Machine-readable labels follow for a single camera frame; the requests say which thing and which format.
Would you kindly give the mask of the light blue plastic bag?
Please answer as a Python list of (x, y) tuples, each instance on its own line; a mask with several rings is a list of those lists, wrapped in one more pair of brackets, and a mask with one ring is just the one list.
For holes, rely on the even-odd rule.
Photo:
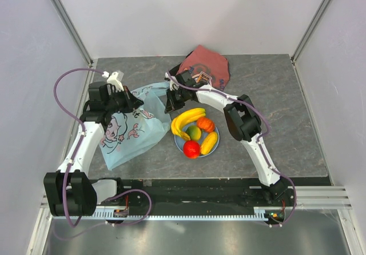
[(170, 130), (171, 117), (161, 100), (168, 87), (167, 82), (159, 82), (135, 89), (132, 94), (144, 104), (132, 113), (112, 115), (100, 143), (109, 170), (145, 153)]

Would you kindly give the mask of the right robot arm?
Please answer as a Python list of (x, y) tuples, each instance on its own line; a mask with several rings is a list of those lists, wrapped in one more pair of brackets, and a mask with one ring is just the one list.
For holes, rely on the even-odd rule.
[(293, 191), (290, 199), (296, 204), (297, 192), (293, 181), (275, 167), (265, 146), (264, 137), (270, 132), (269, 123), (247, 95), (230, 95), (208, 83), (196, 82), (187, 71), (175, 76), (166, 72), (165, 80), (169, 81), (169, 88), (166, 90), (167, 113), (181, 109), (188, 100), (206, 104), (222, 112), (231, 136), (244, 146), (256, 168), (258, 179), (264, 188), (261, 195), (263, 201), (270, 206), (280, 202), (283, 193), (288, 190), (285, 185), (287, 181)]

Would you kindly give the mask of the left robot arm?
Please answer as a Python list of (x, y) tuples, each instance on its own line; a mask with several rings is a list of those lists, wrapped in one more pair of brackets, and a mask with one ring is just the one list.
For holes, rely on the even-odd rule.
[(126, 197), (119, 179), (89, 180), (87, 175), (97, 146), (112, 129), (112, 115), (132, 113), (144, 103), (127, 87), (118, 91), (102, 81), (91, 83), (88, 95), (68, 155), (57, 171), (46, 173), (43, 179), (51, 214), (56, 217), (91, 216), (105, 200), (120, 205)]

